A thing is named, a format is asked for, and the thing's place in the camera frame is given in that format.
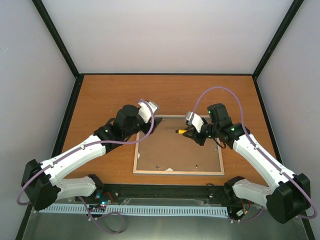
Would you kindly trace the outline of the yellow handled screwdriver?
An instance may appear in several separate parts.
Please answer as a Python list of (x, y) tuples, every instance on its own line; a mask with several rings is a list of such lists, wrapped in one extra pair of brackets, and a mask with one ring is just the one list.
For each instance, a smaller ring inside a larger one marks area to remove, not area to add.
[(169, 129), (168, 131), (169, 131), (169, 132), (177, 133), (177, 134), (179, 134), (179, 135), (183, 135), (184, 133), (187, 132), (187, 130), (185, 130), (185, 129), (177, 129), (177, 130)]

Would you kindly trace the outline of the blue wooden picture frame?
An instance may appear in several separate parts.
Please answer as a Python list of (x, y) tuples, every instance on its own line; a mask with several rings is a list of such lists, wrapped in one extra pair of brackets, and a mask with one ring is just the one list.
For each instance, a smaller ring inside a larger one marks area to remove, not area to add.
[(176, 133), (186, 127), (183, 115), (159, 115), (154, 133), (135, 144), (133, 173), (146, 175), (223, 176), (222, 150), (212, 139), (203, 146)]

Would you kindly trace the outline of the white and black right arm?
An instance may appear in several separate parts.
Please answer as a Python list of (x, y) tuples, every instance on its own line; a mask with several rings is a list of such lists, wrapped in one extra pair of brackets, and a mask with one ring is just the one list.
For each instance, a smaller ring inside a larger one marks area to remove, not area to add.
[(245, 158), (262, 176), (266, 186), (252, 183), (238, 176), (224, 184), (230, 201), (246, 199), (266, 208), (279, 223), (285, 224), (307, 210), (311, 204), (311, 184), (301, 173), (295, 174), (268, 153), (250, 133), (238, 123), (233, 123), (225, 105), (217, 103), (207, 108), (210, 122), (189, 111), (185, 115), (188, 125), (183, 136), (203, 146), (207, 139), (228, 146)]

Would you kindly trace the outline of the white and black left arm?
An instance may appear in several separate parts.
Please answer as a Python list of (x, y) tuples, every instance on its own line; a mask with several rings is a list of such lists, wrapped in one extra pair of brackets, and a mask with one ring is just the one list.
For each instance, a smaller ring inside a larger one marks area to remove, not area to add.
[(27, 204), (40, 211), (66, 198), (80, 196), (95, 202), (101, 200), (104, 185), (96, 175), (72, 179), (65, 177), (87, 162), (122, 145), (129, 145), (129, 139), (139, 132), (143, 132), (145, 137), (152, 134), (162, 120), (155, 116), (158, 106), (145, 100), (138, 104), (124, 105), (116, 117), (66, 152), (42, 162), (30, 160), (25, 165), (21, 182), (21, 190), (29, 199)]

